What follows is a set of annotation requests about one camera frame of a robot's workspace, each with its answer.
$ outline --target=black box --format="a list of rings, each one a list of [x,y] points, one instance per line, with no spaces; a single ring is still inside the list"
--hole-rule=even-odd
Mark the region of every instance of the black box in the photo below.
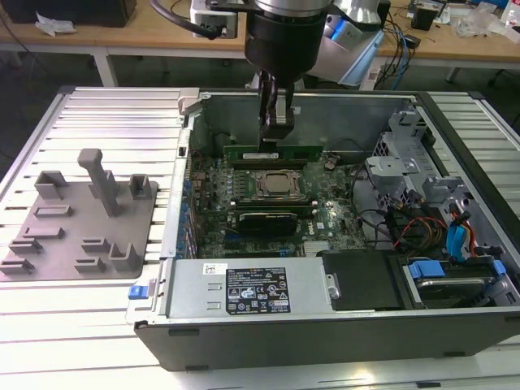
[[[438,10],[431,10],[418,6],[415,10],[414,18],[412,19],[412,28],[428,31],[438,14]]]
[[[14,23],[34,23],[36,13],[74,24],[124,27],[137,0],[0,0]]]

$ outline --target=green circuit board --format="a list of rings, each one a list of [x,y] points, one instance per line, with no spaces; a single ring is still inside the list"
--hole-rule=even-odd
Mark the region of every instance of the green circuit board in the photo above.
[[[276,238],[245,238],[234,228],[231,204],[237,198],[250,199],[258,190],[258,178],[265,171],[240,171],[226,158],[204,159],[194,167],[192,178],[196,197],[198,258],[305,257],[304,243],[326,241],[331,249],[360,249],[366,238],[351,211],[347,188],[349,167],[326,171],[327,155],[309,162],[300,171],[290,171],[299,197],[318,202],[310,218],[297,221],[296,233]],[[286,206],[284,211],[297,213]]]

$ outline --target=motherboard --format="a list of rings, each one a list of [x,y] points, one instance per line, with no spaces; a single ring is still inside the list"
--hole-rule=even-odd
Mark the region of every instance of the motherboard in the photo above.
[[[353,169],[330,167],[330,160],[323,153],[298,169],[253,169],[229,157],[193,155],[197,258],[314,257],[365,248],[349,200]]]

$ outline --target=slotted aluminum surface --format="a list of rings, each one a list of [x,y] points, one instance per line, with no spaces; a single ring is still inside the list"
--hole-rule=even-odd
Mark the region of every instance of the slotted aluminum surface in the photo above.
[[[144,278],[155,277],[166,218],[169,169],[176,156],[178,92],[78,89],[61,99],[55,112],[50,113],[52,118],[42,131],[42,140],[32,148],[27,163],[0,200],[0,251],[5,253],[6,244],[15,237],[37,195],[33,188],[37,165],[67,170],[68,180],[84,180],[85,173],[76,170],[76,158],[88,144],[103,149],[104,161],[110,163],[116,177],[126,178],[127,172],[141,171],[159,182],[161,191],[143,274]],[[53,148],[45,149],[44,145]],[[0,284],[1,387],[398,389],[434,381],[441,382],[442,388],[518,388],[520,338],[475,357],[170,373],[158,365],[132,326],[126,324],[127,294],[132,283],[100,280]],[[253,350],[261,348],[254,344],[254,335],[251,343]]]
[[[430,93],[434,102],[464,141],[491,182],[520,216],[520,138],[489,106],[468,93]],[[457,175],[444,150],[435,144],[437,154],[450,175]]]

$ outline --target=blue cable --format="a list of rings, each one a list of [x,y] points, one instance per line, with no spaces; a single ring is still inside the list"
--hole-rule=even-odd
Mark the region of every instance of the blue cable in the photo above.
[[[403,76],[405,75],[405,68],[406,68],[406,65],[408,62],[408,45],[406,45],[405,36],[403,35],[403,33],[401,31],[397,31],[397,30],[394,30],[394,31],[399,33],[399,35],[401,35],[401,39],[403,40],[403,59],[404,59],[404,61],[399,68],[399,76],[397,76],[396,80],[394,81],[394,83],[392,85],[392,91],[394,91],[397,88],[397,86],[401,82]]]

